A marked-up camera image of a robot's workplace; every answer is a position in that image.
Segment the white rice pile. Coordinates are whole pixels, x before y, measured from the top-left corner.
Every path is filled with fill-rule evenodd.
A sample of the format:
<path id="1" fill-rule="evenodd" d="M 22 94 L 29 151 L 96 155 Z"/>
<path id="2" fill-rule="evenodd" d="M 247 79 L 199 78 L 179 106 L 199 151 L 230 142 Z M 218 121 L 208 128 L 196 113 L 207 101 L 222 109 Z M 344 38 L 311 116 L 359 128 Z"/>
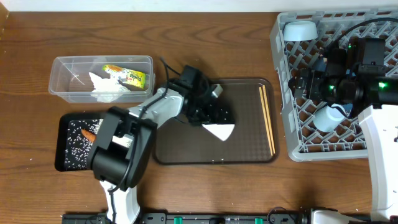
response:
<path id="1" fill-rule="evenodd" d="M 86 162 L 93 143 L 82 131 L 96 135 L 102 122 L 103 119 L 74 119 L 68 123 L 62 162 L 65 171 L 87 170 Z"/>

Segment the yellow-green snack wrapper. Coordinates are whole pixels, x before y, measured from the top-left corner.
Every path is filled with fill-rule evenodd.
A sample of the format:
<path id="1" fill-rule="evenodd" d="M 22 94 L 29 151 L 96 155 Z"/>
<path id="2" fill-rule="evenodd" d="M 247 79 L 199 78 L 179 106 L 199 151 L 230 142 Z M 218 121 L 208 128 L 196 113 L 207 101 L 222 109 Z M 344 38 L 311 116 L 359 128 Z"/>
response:
<path id="1" fill-rule="evenodd" d="M 108 73 L 111 78 L 121 81 L 124 84 L 132 85 L 141 89 L 144 89 L 145 87 L 146 74 L 143 72 L 110 64 L 104 65 L 103 70 Z"/>

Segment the white cup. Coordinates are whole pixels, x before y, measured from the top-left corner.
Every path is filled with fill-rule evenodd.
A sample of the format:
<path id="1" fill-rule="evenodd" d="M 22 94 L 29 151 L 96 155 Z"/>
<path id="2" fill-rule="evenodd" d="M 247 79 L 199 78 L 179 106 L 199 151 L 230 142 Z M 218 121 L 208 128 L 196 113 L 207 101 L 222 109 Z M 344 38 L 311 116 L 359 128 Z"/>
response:
<path id="1" fill-rule="evenodd" d="M 226 141 L 235 127 L 234 124 L 203 124 L 202 126 L 221 141 Z"/>

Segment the white napkin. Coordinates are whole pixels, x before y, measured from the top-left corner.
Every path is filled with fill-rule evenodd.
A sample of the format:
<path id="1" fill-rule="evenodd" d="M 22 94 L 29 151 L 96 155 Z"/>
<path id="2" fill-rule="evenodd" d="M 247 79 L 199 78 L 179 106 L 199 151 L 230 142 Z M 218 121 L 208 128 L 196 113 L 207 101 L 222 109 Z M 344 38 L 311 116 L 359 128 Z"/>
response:
<path id="1" fill-rule="evenodd" d="M 124 93 L 130 90 L 119 83 L 115 78 L 101 78 L 100 76 L 90 72 L 89 76 L 93 82 L 94 90 L 91 96 L 95 97 L 97 102 L 111 103 L 120 98 Z"/>

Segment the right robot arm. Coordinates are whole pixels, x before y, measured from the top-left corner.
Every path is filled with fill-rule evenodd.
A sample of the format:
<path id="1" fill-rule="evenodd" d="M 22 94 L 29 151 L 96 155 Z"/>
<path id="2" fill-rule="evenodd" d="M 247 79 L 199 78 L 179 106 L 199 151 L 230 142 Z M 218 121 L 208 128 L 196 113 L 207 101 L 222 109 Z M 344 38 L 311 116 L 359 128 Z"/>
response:
<path id="1" fill-rule="evenodd" d="M 380 75 L 325 75 L 302 69 L 288 86 L 295 98 L 351 104 L 368 149 L 373 223 L 397 223 L 397 79 Z"/>

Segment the dark blue plate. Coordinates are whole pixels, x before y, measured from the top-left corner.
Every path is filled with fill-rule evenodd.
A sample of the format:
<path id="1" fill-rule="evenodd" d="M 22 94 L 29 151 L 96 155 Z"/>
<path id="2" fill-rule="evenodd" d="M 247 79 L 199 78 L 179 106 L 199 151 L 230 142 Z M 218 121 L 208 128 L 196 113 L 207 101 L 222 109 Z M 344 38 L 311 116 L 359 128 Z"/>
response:
<path id="1" fill-rule="evenodd" d="M 324 72 L 326 70 L 326 62 L 324 62 L 324 58 L 320 57 L 318 58 L 315 63 L 313 64 L 312 67 L 314 70 L 316 71 L 321 71 Z M 346 113 L 350 112 L 353 108 L 352 104 L 346 104 L 346 105 L 342 105 L 342 107 L 345 109 Z"/>

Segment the orange carrot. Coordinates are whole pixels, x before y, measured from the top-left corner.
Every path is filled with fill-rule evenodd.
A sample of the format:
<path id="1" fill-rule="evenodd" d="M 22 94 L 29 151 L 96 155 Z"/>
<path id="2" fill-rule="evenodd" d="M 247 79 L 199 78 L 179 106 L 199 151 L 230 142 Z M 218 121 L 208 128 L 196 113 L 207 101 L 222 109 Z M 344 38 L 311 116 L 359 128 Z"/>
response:
<path id="1" fill-rule="evenodd" d="M 89 132 L 89 131 L 87 131 L 85 129 L 82 129 L 81 133 L 87 140 L 89 140 L 89 142 L 94 143 L 94 141 L 96 139 L 96 135 L 95 134 L 93 134 L 93 133 L 91 133 L 91 132 Z"/>

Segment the light blue bowl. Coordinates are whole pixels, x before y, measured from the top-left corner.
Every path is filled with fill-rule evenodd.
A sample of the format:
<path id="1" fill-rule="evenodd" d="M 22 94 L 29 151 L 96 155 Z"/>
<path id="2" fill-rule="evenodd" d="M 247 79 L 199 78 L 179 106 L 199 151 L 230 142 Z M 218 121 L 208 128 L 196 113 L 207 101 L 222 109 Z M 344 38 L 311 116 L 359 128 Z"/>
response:
<path id="1" fill-rule="evenodd" d="M 290 22 L 285 25 L 283 35 L 285 41 L 291 42 L 318 38 L 316 23 L 312 21 Z"/>

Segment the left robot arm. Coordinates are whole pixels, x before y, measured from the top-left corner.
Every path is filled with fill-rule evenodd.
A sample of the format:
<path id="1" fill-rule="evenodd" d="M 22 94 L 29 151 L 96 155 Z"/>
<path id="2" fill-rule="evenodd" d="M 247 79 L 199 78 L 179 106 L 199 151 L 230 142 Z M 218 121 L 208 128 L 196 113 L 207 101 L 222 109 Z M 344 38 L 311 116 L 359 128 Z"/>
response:
<path id="1" fill-rule="evenodd" d="M 87 158 L 106 193 L 110 223 L 134 223 L 141 211 L 137 185 L 143 176 L 157 128 L 178 116 L 186 99 L 183 90 L 159 88 L 138 106 L 110 108 Z"/>

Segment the light blue cup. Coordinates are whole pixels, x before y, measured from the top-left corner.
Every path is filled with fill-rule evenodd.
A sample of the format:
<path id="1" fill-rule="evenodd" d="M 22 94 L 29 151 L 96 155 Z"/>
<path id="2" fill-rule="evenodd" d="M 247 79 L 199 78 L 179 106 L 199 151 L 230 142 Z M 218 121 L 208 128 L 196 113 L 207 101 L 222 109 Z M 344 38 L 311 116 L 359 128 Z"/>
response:
<path id="1" fill-rule="evenodd" d="M 314 114 L 313 123 L 322 132 L 333 131 L 346 118 L 346 111 L 341 105 L 324 106 Z"/>

